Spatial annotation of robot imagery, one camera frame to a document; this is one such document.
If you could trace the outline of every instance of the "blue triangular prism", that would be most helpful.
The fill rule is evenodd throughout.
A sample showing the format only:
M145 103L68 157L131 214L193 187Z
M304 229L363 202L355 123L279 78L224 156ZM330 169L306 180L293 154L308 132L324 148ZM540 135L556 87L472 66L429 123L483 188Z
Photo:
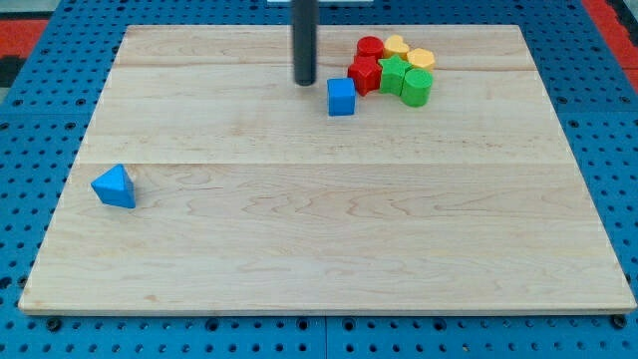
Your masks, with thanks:
M116 165L91 183L102 203L125 208L135 208L133 182L124 166Z

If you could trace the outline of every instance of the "pile of blocks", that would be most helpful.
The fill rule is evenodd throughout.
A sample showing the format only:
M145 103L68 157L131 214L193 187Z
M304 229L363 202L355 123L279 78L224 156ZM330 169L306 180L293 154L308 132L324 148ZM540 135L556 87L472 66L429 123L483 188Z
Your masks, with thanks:
M348 77L328 80L328 115L354 115L355 91L363 97L379 90L380 94L400 97L408 106L423 106L430 96L435 65L431 51L411 50L400 35L385 42L366 36L357 42Z

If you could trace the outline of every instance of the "blue cube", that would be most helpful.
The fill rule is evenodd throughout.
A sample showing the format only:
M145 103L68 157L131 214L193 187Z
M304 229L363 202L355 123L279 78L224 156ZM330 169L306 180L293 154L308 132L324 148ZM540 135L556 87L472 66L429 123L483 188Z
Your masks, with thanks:
M328 115L355 114L355 82L351 78L328 80Z

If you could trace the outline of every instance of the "green cylinder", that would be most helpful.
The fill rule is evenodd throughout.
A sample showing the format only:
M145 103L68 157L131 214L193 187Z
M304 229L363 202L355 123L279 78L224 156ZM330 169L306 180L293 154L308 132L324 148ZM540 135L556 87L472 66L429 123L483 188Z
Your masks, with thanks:
M403 79L401 100L412 107L420 107L428 102L430 88L434 82L432 74L426 70L413 69Z

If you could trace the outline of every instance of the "blue pegboard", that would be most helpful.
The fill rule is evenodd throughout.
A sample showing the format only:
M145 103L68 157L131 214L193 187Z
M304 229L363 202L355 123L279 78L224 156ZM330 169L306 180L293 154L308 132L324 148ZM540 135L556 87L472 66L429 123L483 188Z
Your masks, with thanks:
M0 107L0 357L636 357L638 316L50 318L17 300L129 24L286 24L265 0L63 0ZM634 292L638 99L577 1L376 0L323 24L518 24Z

